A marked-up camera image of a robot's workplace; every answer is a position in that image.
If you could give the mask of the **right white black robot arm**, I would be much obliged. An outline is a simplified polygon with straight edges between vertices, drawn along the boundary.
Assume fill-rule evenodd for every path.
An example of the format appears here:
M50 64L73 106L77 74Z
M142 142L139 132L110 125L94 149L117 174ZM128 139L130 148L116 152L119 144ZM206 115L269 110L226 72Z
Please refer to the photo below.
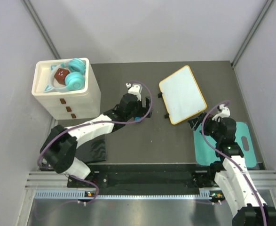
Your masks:
M209 166L207 182L221 189L232 212L234 226L275 226L276 209L268 206L248 172L244 154L236 142L237 123L230 117L217 119L205 112L188 121L193 131L215 142L220 158Z

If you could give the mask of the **yellow framed whiteboard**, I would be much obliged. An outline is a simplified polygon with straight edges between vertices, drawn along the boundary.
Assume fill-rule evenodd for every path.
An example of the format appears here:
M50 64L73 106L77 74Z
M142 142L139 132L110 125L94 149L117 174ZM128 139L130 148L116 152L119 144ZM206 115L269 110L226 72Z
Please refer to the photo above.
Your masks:
M160 93L166 106L166 118L176 125L207 109L201 89L188 65L159 82Z

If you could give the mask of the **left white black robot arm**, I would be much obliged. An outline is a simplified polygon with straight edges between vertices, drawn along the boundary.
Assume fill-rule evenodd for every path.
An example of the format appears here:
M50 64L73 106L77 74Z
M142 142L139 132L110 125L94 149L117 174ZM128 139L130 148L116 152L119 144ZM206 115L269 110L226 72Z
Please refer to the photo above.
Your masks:
M91 169L75 157L78 147L151 117L152 96L146 97L145 103L143 106L136 95L127 93L119 104L95 119L72 127L55 126L40 150L38 165L45 159L57 174L67 173L85 187L92 185L94 176Z

